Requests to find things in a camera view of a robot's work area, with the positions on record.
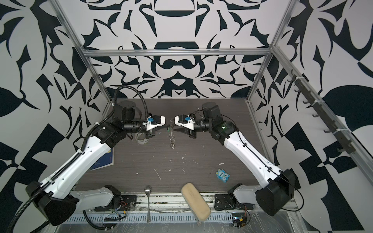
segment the small blue figure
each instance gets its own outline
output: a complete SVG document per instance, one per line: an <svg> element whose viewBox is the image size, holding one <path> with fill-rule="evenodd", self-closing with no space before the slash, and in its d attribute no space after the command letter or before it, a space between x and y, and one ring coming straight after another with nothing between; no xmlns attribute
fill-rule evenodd
<svg viewBox="0 0 373 233"><path fill-rule="evenodd" d="M216 176L222 180L224 183L227 182L228 178L230 177L230 175L228 173L225 173L224 170L221 170L219 169L217 172L216 172Z"/></svg>

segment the sponge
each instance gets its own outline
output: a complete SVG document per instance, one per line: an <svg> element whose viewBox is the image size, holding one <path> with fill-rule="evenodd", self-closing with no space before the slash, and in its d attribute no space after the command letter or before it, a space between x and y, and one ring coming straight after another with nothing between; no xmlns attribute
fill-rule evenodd
<svg viewBox="0 0 373 233"><path fill-rule="evenodd" d="M192 183L184 185L181 189L181 194L199 221L202 222L209 218L211 214L210 207Z"/></svg>

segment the metal spoon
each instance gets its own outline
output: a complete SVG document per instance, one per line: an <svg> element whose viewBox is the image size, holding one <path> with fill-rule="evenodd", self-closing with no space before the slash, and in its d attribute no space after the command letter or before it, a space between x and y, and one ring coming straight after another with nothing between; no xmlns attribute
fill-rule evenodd
<svg viewBox="0 0 373 233"><path fill-rule="evenodd" d="M150 223L150 207L149 207L149 196L151 194L151 186L150 185L147 185L145 187L145 194L148 196L148 217L147 217L147 221L148 221L148 223Z"/></svg>

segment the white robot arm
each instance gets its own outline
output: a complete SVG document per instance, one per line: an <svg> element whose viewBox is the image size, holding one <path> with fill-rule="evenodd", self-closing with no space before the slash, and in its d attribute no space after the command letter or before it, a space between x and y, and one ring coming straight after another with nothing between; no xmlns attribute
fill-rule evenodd
<svg viewBox="0 0 373 233"><path fill-rule="evenodd" d="M49 177L40 183L31 182L26 187L26 192L31 197L47 184L33 202L52 225L63 223L75 212L115 205L113 200L119 200L121 192L110 185L83 192L71 189L101 156L109 152L128 133L144 132L146 138L151 138L155 136L156 130L165 126L164 116L150 115L147 121L134 120L135 111L139 110L134 102L122 101L115 104L112 117L92 131L84 151L78 150Z"/></svg>
<svg viewBox="0 0 373 233"><path fill-rule="evenodd" d="M239 203L259 204L269 215L275 215L294 195L295 175L290 170L282 171L262 156L242 135L236 125L224 121L215 102L202 105L203 117L196 119L195 113L175 117L175 124L184 128L175 131L197 138L197 132L208 131L212 138L232 151L258 180L261 189L248 191L244 186L234 190Z"/></svg>

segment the ventilation slot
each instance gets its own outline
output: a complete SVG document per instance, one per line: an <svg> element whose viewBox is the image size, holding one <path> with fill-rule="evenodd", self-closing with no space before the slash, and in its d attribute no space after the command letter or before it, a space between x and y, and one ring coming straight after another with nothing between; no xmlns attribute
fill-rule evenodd
<svg viewBox="0 0 373 233"><path fill-rule="evenodd" d="M88 214L89 219L94 223L103 223L105 217L116 218L113 214ZM195 223L196 219L192 213L151 213L152 223ZM232 214L224 213L211 213L209 218L204 221L207 223L232 223ZM87 223L83 214L73 214L63 224L83 224ZM120 223L120 224L134 224L134 223L147 223L147 213L130 213L127 212L127 217L120 222L106 221L105 223Z"/></svg>

